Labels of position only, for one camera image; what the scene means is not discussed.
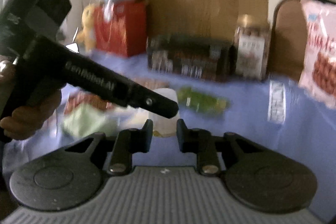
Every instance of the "round black pad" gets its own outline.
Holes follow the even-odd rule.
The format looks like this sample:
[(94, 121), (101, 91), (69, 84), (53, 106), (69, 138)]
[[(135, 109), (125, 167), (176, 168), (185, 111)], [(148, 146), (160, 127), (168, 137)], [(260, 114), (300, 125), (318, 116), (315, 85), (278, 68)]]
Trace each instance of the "round black pad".
[(225, 183), (243, 204), (278, 214), (306, 208), (317, 189), (307, 167), (274, 152), (246, 154), (226, 172)]
[(40, 211), (59, 211), (90, 199), (100, 188), (99, 169), (82, 153), (56, 151), (16, 170), (10, 179), (15, 198)]

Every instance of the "snack bag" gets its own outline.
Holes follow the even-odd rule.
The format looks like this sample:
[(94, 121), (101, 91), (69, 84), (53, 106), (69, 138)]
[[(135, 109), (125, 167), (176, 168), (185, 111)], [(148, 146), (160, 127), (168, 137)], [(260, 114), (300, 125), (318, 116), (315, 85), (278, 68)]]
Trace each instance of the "snack bag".
[(125, 1), (113, 6), (113, 17), (106, 22), (102, 7), (94, 12), (97, 49), (130, 57), (146, 52), (146, 3)]
[(299, 86), (336, 108), (336, 5), (301, 0), (308, 39)]
[(98, 95), (79, 91), (69, 96), (69, 99), (64, 109), (64, 115), (70, 114), (75, 108), (77, 108), (82, 103), (87, 103), (92, 107), (101, 111), (112, 110), (116, 107), (115, 104), (100, 99)]

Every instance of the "yellow plush toy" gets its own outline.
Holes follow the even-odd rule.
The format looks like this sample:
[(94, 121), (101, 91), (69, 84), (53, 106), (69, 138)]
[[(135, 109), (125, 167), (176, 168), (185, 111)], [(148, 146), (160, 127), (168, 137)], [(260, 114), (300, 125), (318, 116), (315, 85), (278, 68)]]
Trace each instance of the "yellow plush toy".
[(76, 36), (76, 42), (84, 43), (86, 52), (90, 52), (96, 47), (94, 11), (95, 4), (85, 7), (82, 15), (83, 30)]

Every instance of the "table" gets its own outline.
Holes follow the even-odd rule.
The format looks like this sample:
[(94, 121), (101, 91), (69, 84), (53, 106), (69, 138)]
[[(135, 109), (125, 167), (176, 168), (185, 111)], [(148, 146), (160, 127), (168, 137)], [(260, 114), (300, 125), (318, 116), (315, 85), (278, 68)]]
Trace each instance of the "table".
[[(230, 100), (230, 108), (217, 118), (205, 117), (182, 108), (181, 118), (189, 128), (204, 128), (213, 135), (236, 132), (267, 148), (284, 154), (308, 166), (318, 179), (318, 191), (310, 206), (311, 211), (323, 221), (336, 214), (336, 110), (327, 109), (298, 88), (293, 81), (272, 76), (272, 81), (283, 83), (286, 92), (286, 117), (284, 123), (268, 121), (270, 80), (232, 80), (224, 84), (184, 78), (177, 75), (152, 73), (147, 70), (146, 55), (129, 59), (118, 58), (102, 52), (94, 52), (91, 58), (128, 77), (150, 77), (170, 82), (172, 88), (191, 85), (196, 89), (224, 96)], [(67, 85), (63, 90), (62, 107), (68, 95), (77, 88)], [(32, 138), (13, 141), (5, 145), (3, 174), (8, 181), (15, 168), (50, 151), (71, 143), (73, 139), (57, 129), (41, 130)], [(134, 165), (195, 165), (193, 154), (179, 152), (176, 137), (154, 137), (147, 154), (133, 156)]]

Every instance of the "green packet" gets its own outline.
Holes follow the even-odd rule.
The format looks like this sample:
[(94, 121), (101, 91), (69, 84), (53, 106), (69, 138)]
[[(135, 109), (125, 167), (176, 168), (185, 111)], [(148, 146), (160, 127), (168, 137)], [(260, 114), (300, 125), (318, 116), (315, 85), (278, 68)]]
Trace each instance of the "green packet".
[(191, 87), (183, 87), (177, 91), (178, 103), (196, 112), (220, 115), (229, 107), (229, 101), (223, 97), (214, 97)]

